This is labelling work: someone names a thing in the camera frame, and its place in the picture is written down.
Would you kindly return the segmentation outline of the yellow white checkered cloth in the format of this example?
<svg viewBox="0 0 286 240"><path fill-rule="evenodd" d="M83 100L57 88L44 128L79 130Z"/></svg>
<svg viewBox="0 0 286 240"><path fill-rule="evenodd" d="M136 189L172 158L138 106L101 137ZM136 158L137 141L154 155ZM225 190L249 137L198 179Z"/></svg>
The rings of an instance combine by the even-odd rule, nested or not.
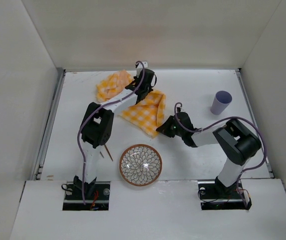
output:
<svg viewBox="0 0 286 240"><path fill-rule="evenodd" d="M115 97L133 80L133 76L125 70L109 75L97 84L98 102L102 103ZM165 93L153 90L137 105L122 111L120 116L154 138L158 135L156 129L163 123L165 107Z"/></svg>

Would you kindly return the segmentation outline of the floral patterned bowl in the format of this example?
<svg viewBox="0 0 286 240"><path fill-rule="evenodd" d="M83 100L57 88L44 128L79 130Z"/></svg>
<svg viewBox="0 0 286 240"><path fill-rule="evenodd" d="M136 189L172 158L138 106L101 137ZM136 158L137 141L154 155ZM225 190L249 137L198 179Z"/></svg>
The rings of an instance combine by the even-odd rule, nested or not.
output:
<svg viewBox="0 0 286 240"><path fill-rule="evenodd" d="M133 186L148 186L158 180L162 172L162 158L155 148L146 144L135 144L122 153L119 172L121 177Z"/></svg>

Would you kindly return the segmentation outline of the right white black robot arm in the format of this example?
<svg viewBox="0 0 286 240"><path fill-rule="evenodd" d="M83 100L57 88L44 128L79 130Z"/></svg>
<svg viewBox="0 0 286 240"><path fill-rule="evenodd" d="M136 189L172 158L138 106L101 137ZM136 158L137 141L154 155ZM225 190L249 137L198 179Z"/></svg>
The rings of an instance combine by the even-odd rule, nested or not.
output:
<svg viewBox="0 0 286 240"><path fill-rule="evenodd" d="M215 178L214 188L222 197L236 190L239 176L248 160L262 147L261 140L244 123L255 126L248 120L238 117L223 118L208 127L195 128L186 112L171 115L156 131L169 137L180 137L193 148L207 145L220 145L226 155L225 164Z"/></svg>

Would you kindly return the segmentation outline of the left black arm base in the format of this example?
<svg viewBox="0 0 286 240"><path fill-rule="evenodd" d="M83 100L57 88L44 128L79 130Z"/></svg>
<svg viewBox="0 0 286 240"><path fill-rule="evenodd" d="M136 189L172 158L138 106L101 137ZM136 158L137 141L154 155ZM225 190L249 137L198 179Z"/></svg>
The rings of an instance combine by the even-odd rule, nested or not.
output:
<svg viewBox="0 0 286 240"><path fill-rule="evenodd" d="M61 185L65 192L64 211L107 211L109 209L110 181L83 183L78 176Z"/></svg>

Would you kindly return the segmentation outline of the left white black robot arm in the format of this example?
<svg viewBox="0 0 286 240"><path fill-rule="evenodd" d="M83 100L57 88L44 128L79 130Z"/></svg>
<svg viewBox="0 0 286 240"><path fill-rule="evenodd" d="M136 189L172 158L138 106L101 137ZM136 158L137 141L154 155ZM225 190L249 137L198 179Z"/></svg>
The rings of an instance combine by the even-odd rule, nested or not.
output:
<svg viewBox="0 0 286 240"><path fill-rule="evenodd" d="M77 134L83 163L81 172L73 180L84 202L94 191L99 152L111 136L114 117L144 100L153 91L153 81L157 81L155 72L143 68L115 97L103 103L92 102L88 105Z"/></svg>

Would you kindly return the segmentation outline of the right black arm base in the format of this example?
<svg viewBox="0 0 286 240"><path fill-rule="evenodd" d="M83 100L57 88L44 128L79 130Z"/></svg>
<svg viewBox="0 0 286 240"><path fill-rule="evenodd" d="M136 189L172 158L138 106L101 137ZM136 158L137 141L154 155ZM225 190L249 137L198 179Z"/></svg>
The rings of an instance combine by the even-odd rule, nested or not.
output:
<svg viewBox="0 0 286 240"><path fill-rule="evenodd" d="M226 188L214 180L198 181L198 198L202 210L250 210L252 201L241 182Z"/></svg>

